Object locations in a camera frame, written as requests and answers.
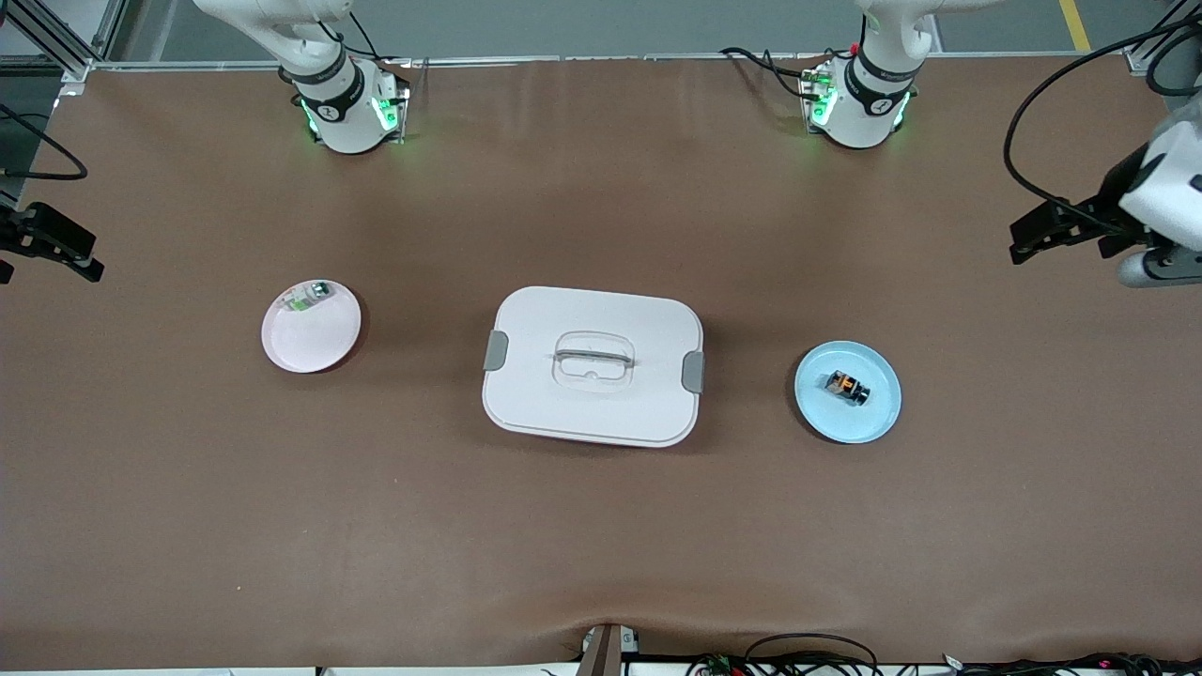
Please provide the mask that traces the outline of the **orange and black switch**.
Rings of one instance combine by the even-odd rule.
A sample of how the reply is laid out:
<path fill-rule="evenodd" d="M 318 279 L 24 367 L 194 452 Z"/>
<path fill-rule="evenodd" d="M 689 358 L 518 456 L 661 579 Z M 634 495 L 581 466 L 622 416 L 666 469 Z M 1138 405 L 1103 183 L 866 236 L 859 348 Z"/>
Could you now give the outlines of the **orange and black switch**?
<path fill-rule="evenodd" d="M 837 395 L 849 407 L 864 407 L 871 398 L 871 389 L 867 389 L 859 379 L 841 370 L 834 370 L 829 374 L 825 380 L 825 390 L 831 395 Z"/>

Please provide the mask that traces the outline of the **white lidded storage box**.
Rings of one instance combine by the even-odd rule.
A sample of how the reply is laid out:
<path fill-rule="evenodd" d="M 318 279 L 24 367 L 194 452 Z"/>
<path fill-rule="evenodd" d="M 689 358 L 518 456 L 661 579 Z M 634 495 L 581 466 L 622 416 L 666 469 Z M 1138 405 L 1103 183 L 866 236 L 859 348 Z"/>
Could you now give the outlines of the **white lidded storage box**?
<path fill-rule="evenodd" d="M 703 351 L 700 316 L 665 297 L 585 287 L 528 286 L 502 300 L 493 330 L 508 336 L 502 368 L 484 372 L 484 414 L 522 434 L 627 447 L 670 447 L 700 419 L 701 395 L 680 385 L 682 358 Z M 633 383 L 614 393 L 563 389 L 552 376 L 567 332 L 623 336 L 636 351 Z"/>

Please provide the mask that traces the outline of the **pink round plate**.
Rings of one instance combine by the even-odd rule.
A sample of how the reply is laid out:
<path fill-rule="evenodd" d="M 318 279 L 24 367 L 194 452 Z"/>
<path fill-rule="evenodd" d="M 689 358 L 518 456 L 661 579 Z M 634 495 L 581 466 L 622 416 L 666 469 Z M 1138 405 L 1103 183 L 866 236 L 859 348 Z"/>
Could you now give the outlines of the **pink round plate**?
<path fill-rule="evenodd" d="M 291 373 L 313 374 L 347 358 L 361 339 L 363 308 L 351 287 L 328 283 L 335 287 L 331 300 L 308 312 L 285 312 L 278 300 L 286 290 L 270 303 L 258 326 L 258 342 L 270 363 Z"/>

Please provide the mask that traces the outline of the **light blue round plate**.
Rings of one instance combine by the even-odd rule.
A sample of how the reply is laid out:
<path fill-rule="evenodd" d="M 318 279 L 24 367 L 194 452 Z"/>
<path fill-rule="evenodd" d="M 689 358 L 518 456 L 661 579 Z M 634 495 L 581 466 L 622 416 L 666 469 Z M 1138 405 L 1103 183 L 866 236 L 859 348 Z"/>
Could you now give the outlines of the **light blue round plate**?
<path fill-rule="evenodd" d="M 849 407 L 825 390 L 834 370 L 859 379 L 871 389 L 864 407 Z M 902 381 L 883 355 L 853 340 L 814 346 L 795 368 L 795 405 L 807 423 L 832 441 L 864 444 L 892 429 L 902 415 Z"/>

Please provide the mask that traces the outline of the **brown table mat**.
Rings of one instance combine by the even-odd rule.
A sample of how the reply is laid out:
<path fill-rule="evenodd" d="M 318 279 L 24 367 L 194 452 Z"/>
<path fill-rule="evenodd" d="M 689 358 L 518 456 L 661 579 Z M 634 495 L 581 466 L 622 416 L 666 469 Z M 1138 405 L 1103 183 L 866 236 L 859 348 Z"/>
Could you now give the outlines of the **brown table mat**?
<path fill-rule="evenodd" d="M 407 141 L 339 158 L 270 72 L 95 75 L 38 184 L 103 281 L 0 287 L 0 670 L 558 662 L 821 631 L 885 662 L 1202 657 L 1202 287 L 1078 245 L 1008 261 L 999 150 L 1057 57 L 944 57 L 871 152 L 764 75 L 636 60 L 430 69 Z M 267 358 L 338 281 L 347 358 Z M 484 344 L 532 285 L 679 300 L 686 440 L 502 431 Z M 795 405 L 814 346 L 893 364 L 864 444 Z"/>

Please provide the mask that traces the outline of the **aluminium frame profile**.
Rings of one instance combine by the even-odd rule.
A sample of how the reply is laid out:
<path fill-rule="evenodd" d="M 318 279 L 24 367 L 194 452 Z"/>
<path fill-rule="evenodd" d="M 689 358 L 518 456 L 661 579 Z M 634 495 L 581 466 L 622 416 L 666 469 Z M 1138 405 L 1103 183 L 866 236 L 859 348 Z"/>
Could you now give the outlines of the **aluminium frame profile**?
<path fill-rule="evenodd" d="M 60 96 L 79 96 L 108 63 L 130 0 L 0 0 L 0 71 L 59 69 Z"/>
<path fill-rule="evenodd" d="M 1160 8 L 1160 14 L 1158 16 L 1155 23 L 1152 24 L 1152 26 L 1142 26 L 1141 31 L 1153 31 L 1155 35 L 1153 35 L 1152 38 L 1143 38 L 1141 42 L 1130 45 L 1123 51 L 1123 57 L 1125 57 L 1129 72 L 1137 77 L 1146 76 L 1153 57 L 1158 55 L 1160 51 L 1164 51 L 1164 47 L 1167 46 L 1171 38 L 1176 38 L 1176 35 L 1184 32 L 1183 26 L 1176 31 L 1168 32 L 1164 30 L 1165 25 L 1202 16 L 1202 0 L 1153 1 L 1159 5 L 1164 5 L 1164 7 Z"/>

